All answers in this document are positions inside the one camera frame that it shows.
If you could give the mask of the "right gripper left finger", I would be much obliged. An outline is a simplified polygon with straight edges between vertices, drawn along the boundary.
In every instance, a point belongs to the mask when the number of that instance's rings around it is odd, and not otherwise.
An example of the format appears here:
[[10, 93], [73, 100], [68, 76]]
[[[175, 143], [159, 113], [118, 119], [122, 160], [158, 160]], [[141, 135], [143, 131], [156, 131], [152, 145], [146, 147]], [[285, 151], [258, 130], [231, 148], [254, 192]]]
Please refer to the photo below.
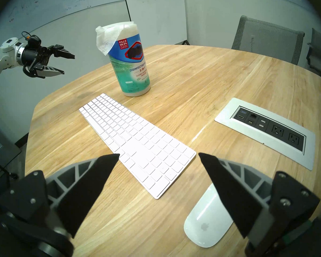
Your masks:
[[77, 162], [47, 178], [41, 170], [33, 171], [0, 195], [0, 207], [29, 225], [61, 228], [74, 238], [119, 156]]

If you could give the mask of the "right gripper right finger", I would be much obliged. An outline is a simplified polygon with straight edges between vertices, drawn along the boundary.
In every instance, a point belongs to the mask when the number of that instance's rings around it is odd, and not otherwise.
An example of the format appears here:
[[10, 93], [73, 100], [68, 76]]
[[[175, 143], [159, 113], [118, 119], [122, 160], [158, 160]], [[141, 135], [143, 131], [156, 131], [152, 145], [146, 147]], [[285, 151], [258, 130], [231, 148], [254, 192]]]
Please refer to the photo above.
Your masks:
[[320, 198], [284, 171], [257, 169], [200, 152], [199, 157], [246, 248], [284, 248], [302, 235]]

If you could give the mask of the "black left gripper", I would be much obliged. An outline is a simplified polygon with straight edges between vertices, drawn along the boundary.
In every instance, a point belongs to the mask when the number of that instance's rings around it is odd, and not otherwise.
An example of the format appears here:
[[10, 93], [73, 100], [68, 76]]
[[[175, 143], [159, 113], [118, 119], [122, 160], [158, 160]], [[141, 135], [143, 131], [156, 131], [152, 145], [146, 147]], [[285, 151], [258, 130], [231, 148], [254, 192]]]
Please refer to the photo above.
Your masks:
[[47, 66], [51, 55], [54, 55], [54, 57], [75, 59], [75, 55], [64, 49], [64, 46], [62, 45], [52, 45], [48, 48], [39, 47], [37, 49], [28, 48], [25, 46], [21, 54], [23, 72], [28, 77], [37, 78], [64, 75], [64, 71]]

